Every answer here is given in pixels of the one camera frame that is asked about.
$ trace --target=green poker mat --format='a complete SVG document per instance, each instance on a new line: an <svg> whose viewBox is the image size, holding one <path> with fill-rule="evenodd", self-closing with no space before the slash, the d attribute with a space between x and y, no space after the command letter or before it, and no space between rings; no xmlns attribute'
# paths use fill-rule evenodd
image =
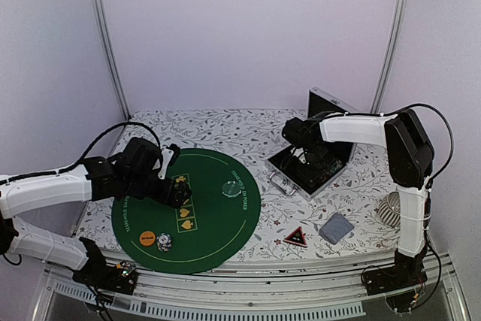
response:
<svg viewBox="0 0 481 321"><path fill-rule="evenodd" d="M152 199L125 197L113 203L112 226L123 250L154 271L193 274L221 265L249 240L259 221L261 197L251 173L239 161L213 150L182 149L168 177L185 180L192 196L173 209ZM222 194L236 181L241 192ZM145 247L140 236L168 233L172 248L161 252L157 243Z"/></svg>

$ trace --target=red triangle sticker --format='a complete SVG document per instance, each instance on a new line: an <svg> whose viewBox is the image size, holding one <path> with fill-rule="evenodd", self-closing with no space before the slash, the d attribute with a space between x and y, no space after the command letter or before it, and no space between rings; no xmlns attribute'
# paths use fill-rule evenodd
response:
<svg viewBox="0 0 481 321"><path fill-rule="evenodd" d="M300 247L307 247L306 238L302 232L302 227L297 228L293 233L284 238L284 242L288 244L295 244Z"/></svg>

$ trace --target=lavender wall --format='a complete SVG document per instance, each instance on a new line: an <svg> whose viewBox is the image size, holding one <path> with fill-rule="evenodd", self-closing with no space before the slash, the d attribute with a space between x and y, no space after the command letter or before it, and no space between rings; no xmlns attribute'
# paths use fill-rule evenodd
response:
<svg viewBox="0 0 481 321"><path fill-rule="evenodd" d="M449 250L473 319L481 315L481 0L408 0L384 111L423 101L439 108L455 135L452 164L433 188L432 235ZM422 116L436 150L446 159L442 122Z"/></svg>
<svg viewBox="0 0 481 321"><path fill-rule="evenodd" d="M133 111L304 108L312 86L368 110L395 0L104 0Z"/></svg>
<svg viewBox="0 0 481 321"><path fill-rule="evenodd" d="M0 0L0 174L73 162L121 120L90 0ZM105 154L107 139L94 153ZM81 204L22 215L67 234ZM32 317L43 265L0 260L0 319Z"/></svg>

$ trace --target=white robotic arm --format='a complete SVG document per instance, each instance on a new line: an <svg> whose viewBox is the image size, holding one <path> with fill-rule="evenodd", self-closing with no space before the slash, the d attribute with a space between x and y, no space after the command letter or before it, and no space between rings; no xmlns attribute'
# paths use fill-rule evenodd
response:
<svg viewBox="0 0 481 321"><path fill-rule="evenodd" d="M302 149L303 157L298 162L291 161L299 153L291 153L291 169L296 167L298 173L302 169L302 174L313 180L325 167L325 154L336 152L335 147L328 148L329 144L363 143L387 149L389 173L401 201L401 235L393 270L371 271L365 276L372 276L369 283L379 292L424 280L422 259L427 251L425 230L431 216L429 195L434 149L416 113L406 109L387 117L323 113L305 121L294 118L286 122L283 137L294 146L294 151ZM285 168L288 166L289 162L285 162ZM386 278L387 274L395 276Z"/></svg>
<svg viewBox="0 0 481 321"><path fill-rule="evenodd" d="M126 195L149 197L179 207L190 196L190 189L185 183L175 183L165 177L167 167L173 164L179 153L180 149L175 145L160 150L147 140L133 138L123 152L109 159L84 159L70 171L63 168L41 172L46 175L34 177L0 177L0 253L33 256L44 262L64 265L77 270L80 282L132 293L134 274L107 266L93 241L53 234L17 215L60 203Z"/></svg>
<svg viewBox="0 0 481 321"><path fill-rule="evenodd" d="M389 117L350 116L327 118L320 122L322 139L326 142L350 142L374 144L385 149L385 124L398 115ZM405 187L397 184L401 203L401 235L399 237L398 252L415 257L425 247L425 221L430 217L425 215L425 203L429 199L429 177L424 179L420 188Z"/></svg>

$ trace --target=table surface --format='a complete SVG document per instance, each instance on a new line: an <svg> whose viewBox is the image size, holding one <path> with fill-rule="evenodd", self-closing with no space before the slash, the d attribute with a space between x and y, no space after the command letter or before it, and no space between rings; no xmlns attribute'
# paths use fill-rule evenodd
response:
<svg viewBox="0 0 481 321"><path fill-rule="evenodd" d="M303 119L305 112L157 111L136 113L132 121L153 127L162 144L226 153L252 173L262 197L259 224L246 245L229 261L327 259L395 249L399 230L385 226L376 212L380 199L395 190L382 148L357 145L344 173L310 201L300 195L287 198L268 182L270 171L265 160L288 145L280 132L285 121L292 117ZM123 150L132 137L153 141L145 129L128 126L115 153ZM107 199L89 203L77 236L94 240L100 248L122 252L110 222L112 202ZM333 246L318 236L318 230L336 212L342 213L355 228ZM306 234L307 248L282 242L299 226Z"/></svg>

